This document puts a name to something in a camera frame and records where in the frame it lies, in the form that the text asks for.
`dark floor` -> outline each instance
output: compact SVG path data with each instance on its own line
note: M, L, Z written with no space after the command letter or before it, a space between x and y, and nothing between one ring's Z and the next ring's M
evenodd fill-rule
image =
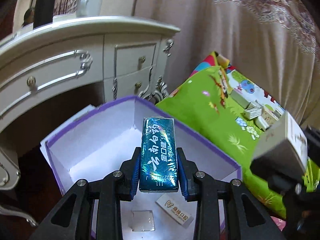
M1 203L10 204L30 213L40 223L60 200L61 193L50 166L39 147L19 158L21 179L15 188L18 201L1 194ZM0 215L8 239L26 240L35 228L25 219Z

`drawer knob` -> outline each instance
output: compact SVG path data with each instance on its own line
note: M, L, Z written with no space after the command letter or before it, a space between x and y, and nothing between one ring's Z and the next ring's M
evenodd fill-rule
M136 87L136 89L139 89L141 86L142 86L142 82L141 82L141 81L140 81L140 82L135 83L135 87Z
M142 57L139 58L139 62L141 64L143 64L145 61L146 61L146 57L145 56L142 56Z
M36 78L33 76L28 77L27 79L27 86L32 88L36 85Z

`drawer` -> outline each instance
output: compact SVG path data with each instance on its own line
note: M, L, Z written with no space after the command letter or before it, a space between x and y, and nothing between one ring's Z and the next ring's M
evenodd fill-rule
M116 86L114 78L109 78L104 81L105 99L106 102L112 101L114 95L116 98L122 98L129 95L139 95L142 91L146 90L144 95L152 92L154 89L154 75L155 67L148 67L139 70L129 75L123 75L116 78ZM113 93L113 87L117 87L115 93Z
M146 34L107 34L104 77L134 73L156 64L161 37Z
M103 37L95 37L91 45L86 43L81 46L81 39L76 42L79 44L79 49L32 64L0 83L0 131L28 109L48 98L103 80ZM48 49L50 46L38 49L36 52L41 55L42 50ZM0 70L0 76L8 67Z

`purple edge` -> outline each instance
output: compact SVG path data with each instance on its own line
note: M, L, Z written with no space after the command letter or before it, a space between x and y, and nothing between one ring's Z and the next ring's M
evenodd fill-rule
M63 128L61 131L59 131L57 134L55 134L49 141L47 141L45 143L45 148L47 150L48 153L48 158L52 167L52 171L54 174L54 177L57 181L57 184L60 188L60 190L65 193L65 188L62 185L62 182L58 176L57 170L54 166L52 157L51 157L51 150L50 147L59 139L61 138L64 134L66 134L68 131L72 130L73 128L75 128L78 124L82 123L83 121L89 119L90 117L92 117L93 115L102 112L112 106L118 105L120 103L123 103L125 101L129 101L134 99L135 101L139 101L140 103L142 103L143 105L147 106L148 108L152 109L154 112L160 114L163 117L166 118L172 118L172 116L166 114L165 112L163 112L162 110L160 110L159 108L155 107L151 102L139 98L137 96L127 96L124 98L120 98L117 99L115 101L111 101L108 103L105 103L103 105L101 105L100 107L97 107L96 109L91 110L88 114L82 116L81 118L79 118L78 120L70 123L69 125L67 125L65 128ZM174 119L174 123L175 125L177 125L180 129L184 130L186 133L190 134L191 136L195 137L198 141L200 141L202 144L206 145L210 150L212 150L213 152L215 152L220 158L222 158L223 160L225 160L227 163L229 163L230 165L232 165L236 170L237 170L237 177L238 179L242 179L242 172L241 172L241 166L234 161L232 158L230 158L229 156L227 156L222 150L220 150L217 146L215 146L213 143L211 143L208 139L206 139L205 137L203 137L202 135L200 135L199 133L193 131L191 128L187 127L186 125L184 125L182 122Z

